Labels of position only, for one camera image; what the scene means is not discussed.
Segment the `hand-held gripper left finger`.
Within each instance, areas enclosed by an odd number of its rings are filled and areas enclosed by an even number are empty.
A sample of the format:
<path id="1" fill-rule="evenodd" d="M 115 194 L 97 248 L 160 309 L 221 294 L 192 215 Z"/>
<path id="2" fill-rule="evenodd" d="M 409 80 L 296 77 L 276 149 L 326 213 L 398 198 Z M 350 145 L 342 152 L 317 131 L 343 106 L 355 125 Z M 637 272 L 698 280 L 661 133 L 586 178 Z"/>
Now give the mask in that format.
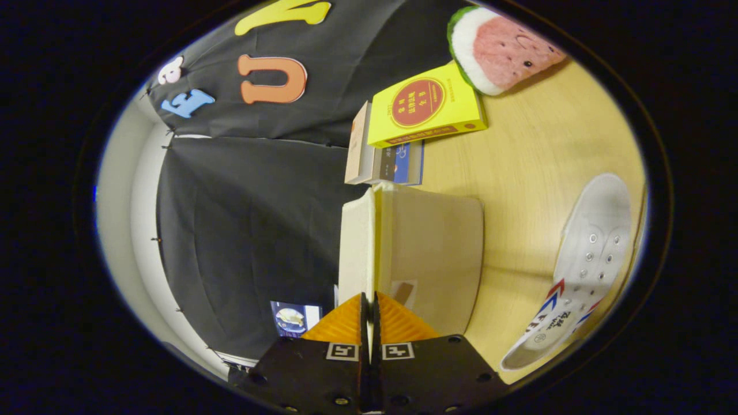
<path id="1" fill-rule="evenodd" d="M 302 337 L 279 337 L 255 366 L 231 368 L 232 388 L 275 412 L 361 414 L 370 367 L 369 310 L 361 293 Z"/>

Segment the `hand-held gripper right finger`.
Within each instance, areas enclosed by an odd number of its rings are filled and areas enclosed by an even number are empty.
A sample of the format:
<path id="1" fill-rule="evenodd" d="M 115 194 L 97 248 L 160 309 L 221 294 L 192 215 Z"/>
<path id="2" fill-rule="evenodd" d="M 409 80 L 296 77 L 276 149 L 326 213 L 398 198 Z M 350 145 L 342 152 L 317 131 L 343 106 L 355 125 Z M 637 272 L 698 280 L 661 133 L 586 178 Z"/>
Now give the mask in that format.
<path id="1" fill-rule="evenodd" d="M 391 297 L 372 302 L 372 410 L 467 414 L 510 386 L 461 334 L 440 335 Z"/>

